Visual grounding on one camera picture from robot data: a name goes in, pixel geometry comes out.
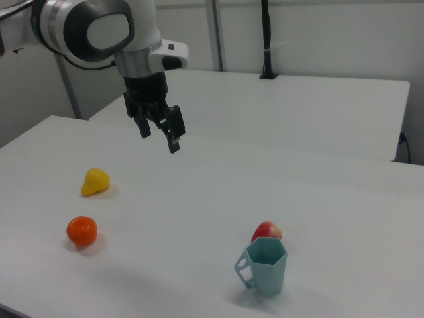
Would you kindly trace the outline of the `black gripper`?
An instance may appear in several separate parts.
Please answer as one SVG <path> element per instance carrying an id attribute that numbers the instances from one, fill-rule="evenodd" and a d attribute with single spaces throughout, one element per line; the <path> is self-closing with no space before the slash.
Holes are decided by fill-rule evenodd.
<path id="1" fill-rule="evenodd" d="M 165 73 L 123 79 L 127 89 L 124 93 L 127 114 L 134 119 L 141 137 L 145 139 L 151 135 L 148 118 L 153 118 L 166 136 L 169 152 L 177 152 L 180 149 L 180 137 L 186 133 L 186 128 L 180 108 L 166 104 L 168 86 Z"/>

